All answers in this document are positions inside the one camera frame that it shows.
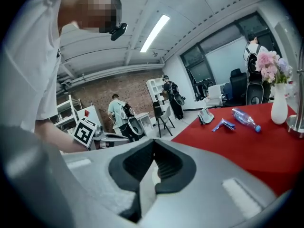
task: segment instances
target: person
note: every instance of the person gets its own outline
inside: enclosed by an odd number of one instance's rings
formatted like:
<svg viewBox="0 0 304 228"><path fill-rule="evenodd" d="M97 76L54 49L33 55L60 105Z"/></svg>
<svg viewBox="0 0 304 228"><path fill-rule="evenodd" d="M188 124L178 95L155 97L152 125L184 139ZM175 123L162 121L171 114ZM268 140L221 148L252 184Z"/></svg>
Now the person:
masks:
<svg viewBox="0 0 304 228"><path fill-rule="evenodd" d="M120 109L122 105L125 105L125 102L121 101L119 99L118 94L114 94L112 96L112 101L109 104L108 108L108 115L113 118L114 122L117 124L119 127L120 131L122 132L122 135L129 138L131 142L133 142L133 139L135 141L139 140L139 137L136 133L132 131L128 124L128 120L122 119L120 116Z"/></svg>
<svg viewBox="0 0 304 228"><path fill-rule="evenodd" d="M246 67L247 67L249 52L256 53L256 55L258 55L261 52L268 52L266 47L259 45L257 37L254 33L248 34L248 41L249 41L249 45L246 47L245 52L244 52L244 59L245 59ZM263 95L262 103L267 103L267 102L269 102L269 96L271 93L271 84L269 84L267 81L264 81L262 83L262 86L264 88L264 95Z"/></svg>
<svg viewBox="0 0 304 228"><path fill-rule="evenodd" d="M163 85L163 91L169 97L169 102L176 117L176 120L181 120L184 118L184 113L182 111L181 106L176 102L174 98L174 94L178 92L178 86L176 83L170 81L167 75L163 76L163 81L165 81Z"/></svg>
<svg viewBox="0 0 304 228"><path fill-rule="evenodd" d="M35 133L63 152L85 146L50 121L56 115L57 71L62 28L112 33L121 20L120 0L27 0L0 52L0 125Z"/></svg>

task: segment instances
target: fluorescent light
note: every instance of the fluorescent light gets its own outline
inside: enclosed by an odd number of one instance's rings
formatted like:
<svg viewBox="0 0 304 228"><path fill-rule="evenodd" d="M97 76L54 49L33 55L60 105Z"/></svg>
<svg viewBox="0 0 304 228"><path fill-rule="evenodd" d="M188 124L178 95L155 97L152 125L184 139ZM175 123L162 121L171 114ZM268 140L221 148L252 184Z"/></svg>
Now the fluorescent light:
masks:
<svg viewBox="0 0 304 228"><path fill-rule="evenodd" d="M157 22L157 24L154 26L153 30L151 31L150 35L148 36L146 42L144 43L141 52L146 52L149 48L149 46L152 44L162 27L165 26L165 24L168 22L170 17L163 15L160 20Z"/></svg>

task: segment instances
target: metal pole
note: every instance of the metal pole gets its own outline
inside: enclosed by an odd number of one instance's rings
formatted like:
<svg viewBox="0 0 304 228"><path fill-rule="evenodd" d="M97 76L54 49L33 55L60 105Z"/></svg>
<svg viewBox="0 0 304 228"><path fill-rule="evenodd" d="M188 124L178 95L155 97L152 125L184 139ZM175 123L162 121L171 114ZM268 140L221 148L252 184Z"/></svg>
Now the metal pole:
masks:
<svg viewBox="0 0 304 228"><path fill-rule="evenodd" d="M297 115L292 115L287 119L287 130L299 138L304 138L304 39L299 56L299 104Z"/></svg>

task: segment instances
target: bottle cap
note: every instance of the bottle cap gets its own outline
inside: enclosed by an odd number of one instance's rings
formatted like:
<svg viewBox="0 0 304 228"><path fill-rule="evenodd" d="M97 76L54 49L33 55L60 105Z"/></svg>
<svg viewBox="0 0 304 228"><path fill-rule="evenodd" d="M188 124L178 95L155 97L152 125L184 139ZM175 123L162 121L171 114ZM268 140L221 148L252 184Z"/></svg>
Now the bottle cap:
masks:
<svg viewBox="0 0 304 228"><path fill-rule="evenodd" d="M260 132L261 131L261 126L260 125L258 125L258 126L256 126L256 132L258 133L258 132Z"/></svg>

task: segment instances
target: water bottle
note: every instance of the water bottle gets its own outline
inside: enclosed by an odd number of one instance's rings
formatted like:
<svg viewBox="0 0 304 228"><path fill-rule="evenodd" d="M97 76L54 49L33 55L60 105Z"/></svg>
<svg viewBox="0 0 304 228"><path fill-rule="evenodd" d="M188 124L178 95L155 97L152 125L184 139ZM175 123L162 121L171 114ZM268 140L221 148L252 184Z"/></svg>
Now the water bottle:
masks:
<svg viewBox="0 0 304 228"><path fill-rule="evenodd" d="M243 125L253 128L257 133L261 131L261 126L256 125L252 117L238 108L232 108L232 115Z"/></svg>

